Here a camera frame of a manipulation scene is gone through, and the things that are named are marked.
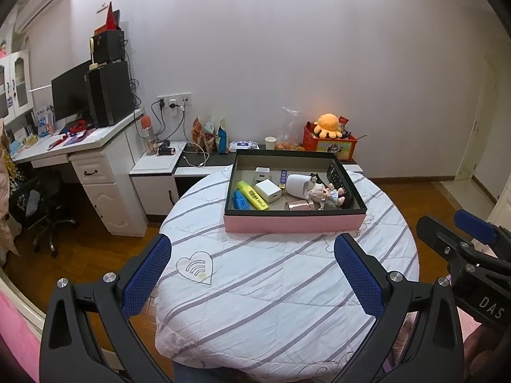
computer monitor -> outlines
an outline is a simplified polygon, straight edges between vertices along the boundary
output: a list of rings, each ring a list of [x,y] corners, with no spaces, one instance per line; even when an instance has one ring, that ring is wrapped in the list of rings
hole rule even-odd
[[[92,61],[82,63],[52,80],[55,121],[89,111],[85,75]]]

white desk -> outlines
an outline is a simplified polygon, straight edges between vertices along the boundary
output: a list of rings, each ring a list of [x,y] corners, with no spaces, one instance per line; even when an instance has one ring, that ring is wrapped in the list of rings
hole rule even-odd
[[[83,141],[66,146],[65,142],[48,151],[62,135],[40,139],[19,152],[17,164],[46,167],[71,162],[98,216],[111,234],[144,236],[147,218],[129,177],[129,172],[144,153],[137,134],[137,109],[116,125],[96,129]]]
[[[198,179],[216,171],[223,170],[232,164],[234,154],[229,156],[213,156],[216,160],[206,162],[203,167],[183,166],[181,156],[185,142],[171,142],[170,147],[176,149],[173,156],[144,154],[135,167],[129,172],[139,199],[150,222],[162,222],[170,213],[181,195]],[[203,155],[196,154],[193,163],[202,162]],[[362,173],[357,164],[344,164],[346,170]]]
[[[26,163],[31,161],[32,166],[34,167],[44,167],[46,165],[62,164],[63,162],[67,162],[68,160],[62,162],[51,162],[51,160],[49,160],[48,161],[49,163],[45,165],[38,165],[38,163],[37,162],[34,163],[34,161],[55,156],[66,156],[70,153],[76,153],[78,151],[85,151],[88,149],[101,148],[113,137],[115,137],[119,132],[121,132],[124,128],[129,126],[129,124],[131,124],[136,118],[140,117],[142,113],[144,113],[144,111],[142,111],[141,109],[137,109],[135,111],[135,114],[129,114],[126,118],[124,118],[117,124],[113,126],[107,126],[105,128],[98,128],[83,141],[76,144],[72,144],[70,146],[65,145],[65,143],[67,142],[66,140],[62,144],[48,151],[48,147],[50,146],[50,144],[62,138],[62,135],[56,134],[53,136],[46,136],[44,138],[39,139],[37,143],[35,143],[33,146],[25,148],[23,151],[16,154],[13,158],[13,161],[15,163]]]

pink box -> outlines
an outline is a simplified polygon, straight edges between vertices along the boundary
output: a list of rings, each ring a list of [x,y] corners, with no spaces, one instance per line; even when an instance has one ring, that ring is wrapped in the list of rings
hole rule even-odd
[[[300,199],[284,193],[279,200],[269,204],[269,210],[237,210],[232,203],[237,182],[243,180],[254,186],[256,167],[270,168],[271,180],[276,185],[279,184],[280,171],[283,169],[288,171],[288,175],[318,173],[325,184],[331,181],[327,174],[334,172],[351,192],[352,203],[346,208],[326,206],[325,210],[284,210],[285,202]],[[333,153],[264,149],[236,152],[224,210],[227,232],[321,233],[357,230],[364,221],[366,212],[367,208],[356,186]]]

rose gold cylinder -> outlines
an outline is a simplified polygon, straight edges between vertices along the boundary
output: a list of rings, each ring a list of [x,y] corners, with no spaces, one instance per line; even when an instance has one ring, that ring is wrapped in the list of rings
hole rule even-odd
[[[312,200],[296,200],[295,202],[286,202],[285,210],[316,210]]]

blue gripper pad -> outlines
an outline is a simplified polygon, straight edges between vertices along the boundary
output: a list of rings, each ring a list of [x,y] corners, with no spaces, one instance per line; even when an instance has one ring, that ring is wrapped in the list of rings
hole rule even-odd
[[[454,225],[482,244],[494,244],[497,241],[495,227],[466,210],[454,213]]]
[[[156,235],[139,256],[131,258],[119,272],[124,317],[140,314],[171,255],[170,239]]]
[[[380,262],[367,255],[348,234],[335,239],[334,255],[364,312],[376,318],[382,316],[389,287],[385,279],[387,271]],[[367,265],[371,265],[371,271],[375,271],[379,280]]]

